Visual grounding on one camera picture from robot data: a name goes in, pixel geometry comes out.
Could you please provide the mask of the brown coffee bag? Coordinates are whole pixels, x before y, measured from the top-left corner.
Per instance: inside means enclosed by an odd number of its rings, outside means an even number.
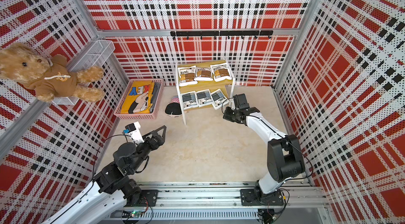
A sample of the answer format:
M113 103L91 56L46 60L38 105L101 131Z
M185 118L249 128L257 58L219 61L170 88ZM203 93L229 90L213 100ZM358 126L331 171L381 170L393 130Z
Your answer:
M195 81L213 81L213 72L209 67L196 67Z
M189 67L179 67L179 86L184 87L188 85L195 85L198 82L195 80L196 77L196 66Z
M231 71L226 62L211 65L210 68L212 70L213 79L215 82L220 82L220 81L224 81L224 80L232 80Z

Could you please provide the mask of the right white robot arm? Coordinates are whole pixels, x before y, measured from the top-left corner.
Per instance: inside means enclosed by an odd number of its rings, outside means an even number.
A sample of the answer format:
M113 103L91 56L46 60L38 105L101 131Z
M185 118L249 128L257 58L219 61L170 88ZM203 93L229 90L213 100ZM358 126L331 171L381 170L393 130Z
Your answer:
M305 172L305 161L298 138L288 135L266 120L259 109L250 107L245 94L232 97L234 107L227 107L223 118L252 129L267 146L267 174L259 179L261 194L270 194L285 182Z

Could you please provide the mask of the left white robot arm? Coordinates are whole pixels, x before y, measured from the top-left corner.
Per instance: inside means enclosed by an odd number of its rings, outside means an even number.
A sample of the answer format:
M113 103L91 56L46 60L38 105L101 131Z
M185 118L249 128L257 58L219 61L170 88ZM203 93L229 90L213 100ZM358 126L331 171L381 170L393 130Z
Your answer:
M113 161L92 177L90 184L45 224L97 224L104 217L141 200L142 190L131 175L142 173L150 153L165 143L164 125L141 137L140 143L126 142L113 154Z

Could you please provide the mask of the grey coffee bag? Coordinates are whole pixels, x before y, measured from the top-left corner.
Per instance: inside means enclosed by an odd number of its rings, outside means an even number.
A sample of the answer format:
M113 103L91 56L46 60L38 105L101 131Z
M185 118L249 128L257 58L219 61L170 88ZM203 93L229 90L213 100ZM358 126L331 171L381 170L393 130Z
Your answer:
M224 105L229 103L229 99L224 95L221 89L211 93L213 99L212 106L215 110L221 109Z
M198 91L196 92L196 95L199 108L212 105L214 102L209 89Z
M181 95L184 110L198 108L197 94L195 91L183 93Z

